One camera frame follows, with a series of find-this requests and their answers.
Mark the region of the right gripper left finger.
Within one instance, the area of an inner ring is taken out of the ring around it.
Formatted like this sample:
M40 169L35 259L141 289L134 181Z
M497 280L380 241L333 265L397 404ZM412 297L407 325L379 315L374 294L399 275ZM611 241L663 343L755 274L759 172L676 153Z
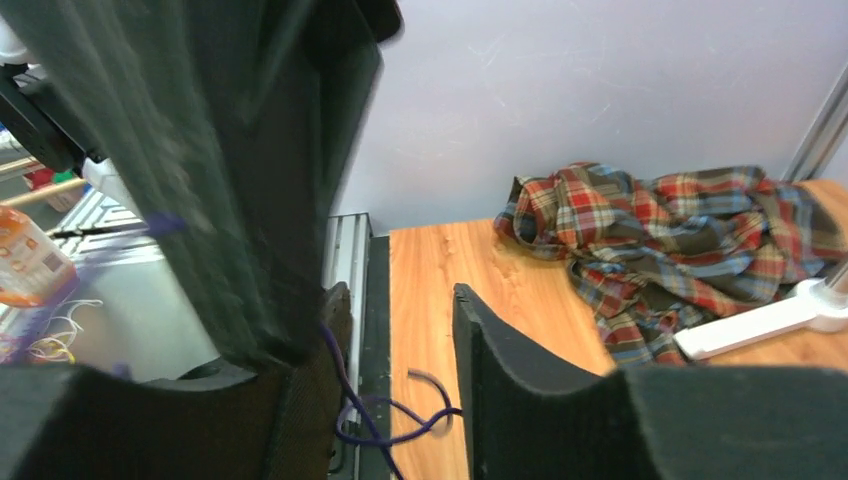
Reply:
M342 393L333 355L253 373L223 360L134 383L83 366L1 370L5 479L324 479Z

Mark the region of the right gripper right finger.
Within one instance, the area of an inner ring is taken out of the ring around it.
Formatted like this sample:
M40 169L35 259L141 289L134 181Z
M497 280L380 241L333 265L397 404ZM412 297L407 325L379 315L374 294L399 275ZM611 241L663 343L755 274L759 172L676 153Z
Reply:
M454 288L453 339L474 479L843 479L847 377L799 367L597 375Z

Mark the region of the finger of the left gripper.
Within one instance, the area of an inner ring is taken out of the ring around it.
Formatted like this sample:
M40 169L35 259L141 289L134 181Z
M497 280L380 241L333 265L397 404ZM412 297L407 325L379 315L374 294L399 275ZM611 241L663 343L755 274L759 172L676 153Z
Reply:
M218 352L303 362L328 216L403 25L394 1L5 1Z

